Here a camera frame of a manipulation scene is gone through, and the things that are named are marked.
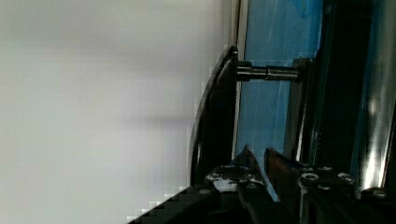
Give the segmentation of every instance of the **white wall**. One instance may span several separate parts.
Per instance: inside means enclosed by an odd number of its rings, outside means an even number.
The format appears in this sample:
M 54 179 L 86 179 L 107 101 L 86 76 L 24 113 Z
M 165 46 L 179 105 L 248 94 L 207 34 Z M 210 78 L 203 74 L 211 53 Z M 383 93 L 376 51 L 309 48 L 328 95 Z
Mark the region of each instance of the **white wall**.
M 126 223 L 187 187 L 230 20 L 230 1 L 0 0 L 0 223 Z

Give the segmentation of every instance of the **screw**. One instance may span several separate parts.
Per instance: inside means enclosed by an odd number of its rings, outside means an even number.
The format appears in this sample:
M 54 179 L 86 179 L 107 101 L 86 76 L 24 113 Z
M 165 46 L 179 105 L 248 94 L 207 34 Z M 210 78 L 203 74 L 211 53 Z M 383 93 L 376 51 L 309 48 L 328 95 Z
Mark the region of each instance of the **screw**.
M 302 178 L 308 179 L 308 180 L 316 180 L 319 179 L 318 175 L 312 174 L 312 173 L 306 173 L 301 175 Z

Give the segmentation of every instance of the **bolt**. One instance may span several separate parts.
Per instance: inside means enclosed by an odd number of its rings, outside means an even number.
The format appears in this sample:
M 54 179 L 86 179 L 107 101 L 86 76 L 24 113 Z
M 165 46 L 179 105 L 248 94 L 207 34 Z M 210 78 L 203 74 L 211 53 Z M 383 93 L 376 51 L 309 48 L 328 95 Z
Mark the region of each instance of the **bolt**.
M 382 189 L 375 189 L 375 190 L 373 190 L 373 194 L 374 194 L 375 196 L 380 197 L 380 198 L 385 198 L 385 197 L 387 196 L 387 194 L 385 193 L 385 191 L 382 190 Z
M 345 180 L 349 185 L 353 184 L 353 182 L 354 182 L 353 178 L 349 174 L 346 174 L 346 173 L 340 173 L 340 174 L 338 174 L 338 177 Z
M 323 189 L 323 190 L 329 190 L 332 188 L 332 186 L 330 186 L 328 184 L 318 184 L 318 188 Z
M 323 166 L 318 168 L 320 171 L 331 171 L 332 167 L 331 166 Z
M 303 171 L 303 172 L 314 171 L 314 168 L 312 168 L 312 167 L 304 167 L 304 168 L 301 168 L 301 171 Z
M 306 173 L 301 175 L 302 178 L 307 179 L 307 180 L 316 180 L 319 179 L 318 175 L 312 174 L 312 173 Z

